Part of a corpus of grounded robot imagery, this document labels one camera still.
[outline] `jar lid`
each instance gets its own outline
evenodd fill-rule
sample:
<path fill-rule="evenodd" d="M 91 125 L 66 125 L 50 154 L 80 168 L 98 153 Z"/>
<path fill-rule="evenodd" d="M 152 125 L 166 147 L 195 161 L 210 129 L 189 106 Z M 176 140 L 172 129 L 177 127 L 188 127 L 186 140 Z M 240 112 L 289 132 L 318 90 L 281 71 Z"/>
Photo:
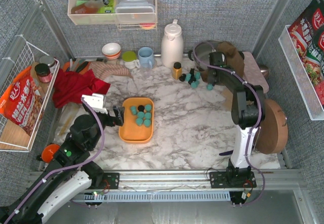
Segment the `jar lid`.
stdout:
<path fill-rule="evenodd" d="M 181 63 L 180 62 L 175 62 L 174 65 L 173 65 L 173 68 L 180 69 L 181 68 Z"/>
<path fill-rule="evenodd" d="M 178 20 L 173 20 L 173 23 L 166 25 L 164 34 L 170 36 L 179 36 L 182 33 L 181 26 L 177 24 Z"/>
<path fill-rule="evenodd" d="M 51 66 L 52 64 L 55 63 L 55 60 L 52 56 L 49 56 L 49 55 L 45 55 L 45 56 L 42 56 L 40 59 L 39 59 L 39 62 L 40 63 L 44 63 L 44 64 L 47 64 L 48 66 Z"/>
<path fill-rule="evenodd" d="M 132 61 L 134 61 L 134 60 L 137 59 L 136 53 L 133 52 L 133 51 L 126 51 L 126 52 L 124 52 L 123 55 L 121 56 L 121 58 L 125 62 L 132 62 Z"/>
<path fill-rule="evenodd" d="M 36 65 L 35 72 L 38 76 L 48 76 L 51 73 L 49 66 L 44 63 Z"/>

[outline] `yellow bottle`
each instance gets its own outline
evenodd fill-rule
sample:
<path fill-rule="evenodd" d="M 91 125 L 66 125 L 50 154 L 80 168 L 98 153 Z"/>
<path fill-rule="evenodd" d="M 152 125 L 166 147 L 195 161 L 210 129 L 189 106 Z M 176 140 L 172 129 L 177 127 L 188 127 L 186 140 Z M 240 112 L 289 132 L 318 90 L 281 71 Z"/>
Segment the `yellow bottle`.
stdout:
<path fill-rule="evenodd" d="M 175 62 L 172 68 L 172 77 L 175 80 L 178 80 L 179 77 L 182 74 L 182 68 L 181 68 L 181 63 L 180 62 Z"/>

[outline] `round wooden board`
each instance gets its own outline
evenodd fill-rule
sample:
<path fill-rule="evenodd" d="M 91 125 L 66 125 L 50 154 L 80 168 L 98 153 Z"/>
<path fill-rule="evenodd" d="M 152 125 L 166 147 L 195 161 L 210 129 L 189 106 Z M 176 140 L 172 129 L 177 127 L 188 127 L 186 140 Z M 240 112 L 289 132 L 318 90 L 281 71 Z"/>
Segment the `round wooden board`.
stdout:
<path fill-rule="evenodd" d="M 256 148 L 264 154 L 279 153 L 288 140 L 286 115 L 274 100 L 265 99 L 264 103 L 265 119 L 256 135 Z"/>

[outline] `pitcher lid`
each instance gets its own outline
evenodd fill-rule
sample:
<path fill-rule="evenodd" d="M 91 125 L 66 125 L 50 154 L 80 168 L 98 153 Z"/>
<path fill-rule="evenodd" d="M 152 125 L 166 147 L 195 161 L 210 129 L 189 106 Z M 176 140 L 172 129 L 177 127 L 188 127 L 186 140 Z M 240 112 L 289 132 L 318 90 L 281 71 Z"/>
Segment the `pitcher lid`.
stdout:
<path fill-rule="evenodd" d="M 181 26 L 177 24 L 178 20 L 173 20 L 169 25 L 166 25 L 164 28 L 165 35 L 178 36 L 181 35 L 182 29 Z"/>

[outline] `orange tray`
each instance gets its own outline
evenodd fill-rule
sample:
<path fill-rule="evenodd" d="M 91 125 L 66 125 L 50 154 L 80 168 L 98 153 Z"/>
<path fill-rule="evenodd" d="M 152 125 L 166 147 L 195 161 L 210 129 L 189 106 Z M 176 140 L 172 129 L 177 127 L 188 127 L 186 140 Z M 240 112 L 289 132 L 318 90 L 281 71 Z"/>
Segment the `orange tray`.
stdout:
<path fill-rule="evenodd" d="M 152 123 L 151 126 L 146 128 L 144 125 L 138 126 L 135 122 L 137 119 L 136 115 L 133 115 L 131 112 L 131 106 L 138 107 L 139 105 L 147 105 L 150 104 L 152 106 Z M 147 97 L 131 97 L 126 99 L 123 102 L 123 106 L 125 107 L 124 112 L 124 125 L 119 128 L 119 137 L 130 144 L 145 144 L 147 143 L 153 136 L 153 123 L 154 123 L 154 103 L 151 99 Z"/>

